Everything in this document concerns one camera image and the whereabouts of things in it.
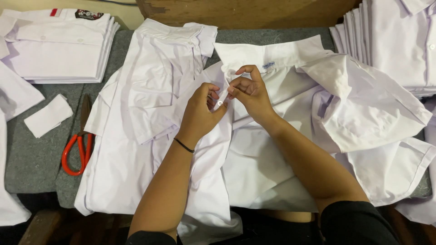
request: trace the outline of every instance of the stack of folded shirts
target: stack of folded shirts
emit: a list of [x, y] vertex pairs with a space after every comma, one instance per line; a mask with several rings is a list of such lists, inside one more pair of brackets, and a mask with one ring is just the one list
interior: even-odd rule
[[364, 0], [330, 31], [338, 53], [388, 74], [415, 96], [436, 94], [436, 3]]
[[119, 28], [110, 14], [78, 9], [19, 12], [4, 10], [0, 45], [12, 71], [34, 84], [100, 83], [113, 36]]

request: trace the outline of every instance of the scissors blade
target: scissors blade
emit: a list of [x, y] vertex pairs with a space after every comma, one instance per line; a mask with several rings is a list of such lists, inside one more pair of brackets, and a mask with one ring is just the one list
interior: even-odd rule
[[88, 94], [83, 96], [82, 110], [80, 111], [80, 132], [84, 133], [86, 122], [91, 113], [91, 99]]

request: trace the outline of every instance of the wooden board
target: wooden board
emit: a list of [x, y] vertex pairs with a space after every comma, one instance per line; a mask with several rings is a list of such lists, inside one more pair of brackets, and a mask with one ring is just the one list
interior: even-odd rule
[[187, 22], [220, 29], [334, 26], [361, 0], [136, 0], [145, 18], [170, 26]]

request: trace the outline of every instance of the scissors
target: scissors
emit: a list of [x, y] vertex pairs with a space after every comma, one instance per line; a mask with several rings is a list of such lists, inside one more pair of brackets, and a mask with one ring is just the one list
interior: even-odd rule
[[[78, 134], [73, 135], [70, 142], [68, 142], [67, 146], [64, 149], [64, 152], [62, 153], [62, 167], [64, 168], [65, 172], [69, 175], [77, 176], [83, 173], [85, 171], [85, 167], [88, 164], [89, 158], [91, 157], [91, 148], [92, 148], [92, 137], [93, 134], [84, 131], [86, 121], [88, 120], [89, 114], [91, 113], [91, 99], [89, 98], [88, 94], [85, 94], [83, 96], [83, 103], [82, 103], [82, 110], [80, 112], [80, 132]], [[86, 152], [83, 148], [83, 141], [82, 137], [87, 134], [88, 135], [88, 143], [86, 144]], [[80, 161], [82, 162], [82, 167], [78, 172], [72, 171], [68, 167], [67, 162], [67, 156], [68, 153], [71, 150], [71, 147], [74, 145], [74, 143], [77, 140], [77, 144], [79, 147], [79, 153], [80, 153]]]

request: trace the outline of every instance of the forearm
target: forearm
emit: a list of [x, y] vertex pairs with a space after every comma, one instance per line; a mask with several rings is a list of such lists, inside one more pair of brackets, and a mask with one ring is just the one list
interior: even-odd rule
[[[179, 140], [191, 149], [196, 145], [188, 138]], [[192, 153], [174, 140], [135, 211], [129, 235], [144, 230], [176, 238], [186, 205], [191, 159]]]
[[315, 199], [320, 212], [335, 201], [368, 201], [359, 183], [342, 165], [287, 121], [276, 115], [262, 126]]

